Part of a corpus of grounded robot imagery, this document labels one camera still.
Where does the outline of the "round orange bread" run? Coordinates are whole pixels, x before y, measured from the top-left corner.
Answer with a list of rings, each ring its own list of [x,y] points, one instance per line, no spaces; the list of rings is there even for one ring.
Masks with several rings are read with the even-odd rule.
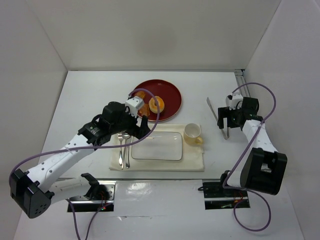
[[[157,114],[162,113],[165,109],[165,103],[163,99],[159,96],[155,96],[155,98],[151,98],[148,102],[149,109],[151,112]]]

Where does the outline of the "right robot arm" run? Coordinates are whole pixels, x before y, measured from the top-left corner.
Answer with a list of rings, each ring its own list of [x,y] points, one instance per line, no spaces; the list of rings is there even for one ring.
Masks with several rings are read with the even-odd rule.
[[[226,97],[226,107],[218,108],[217,126],[224,129],[240,128],[251,143],[240,173],[242,188],[277,195],[283,181],[288,158],[271,143],[263,117],[258,115],[259,101],[234,93]]]

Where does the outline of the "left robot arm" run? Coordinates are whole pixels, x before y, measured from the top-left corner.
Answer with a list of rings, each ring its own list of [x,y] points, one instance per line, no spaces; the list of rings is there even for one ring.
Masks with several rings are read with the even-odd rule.
[[[59,178],[86,156],[94,153],[115,134],[125,132],[138,140],[149,135],[148,119],[138,123],[138,111],[144,106],[139,97],[125,103],[110,102],[60,150],[49,153],[44,162],[22,171],[15,168],[9,177],[10,195],[25,214],[34,219],[50,205],[76,196],[101,200],[108,195],[106,187],[89,173],[62,180]]]

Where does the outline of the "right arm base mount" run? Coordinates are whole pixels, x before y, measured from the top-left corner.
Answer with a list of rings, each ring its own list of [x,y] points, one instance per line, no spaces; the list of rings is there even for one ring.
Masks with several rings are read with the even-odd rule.
[[[237,208],[250,208],[248,193],[235,189],[224,189],[218,181],[205,181],[198,191],[203,193],[206,210],[224,210]]]

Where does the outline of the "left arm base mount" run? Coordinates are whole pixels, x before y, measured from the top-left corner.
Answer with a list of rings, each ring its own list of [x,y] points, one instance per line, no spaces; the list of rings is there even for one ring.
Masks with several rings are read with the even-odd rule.
[[[99,184],[105,190],[100,190],[95,196],[74,196],[69,199],[76,213],[94,213],[98,209],[102,212],[114,211],[116,181],[100,180]]]

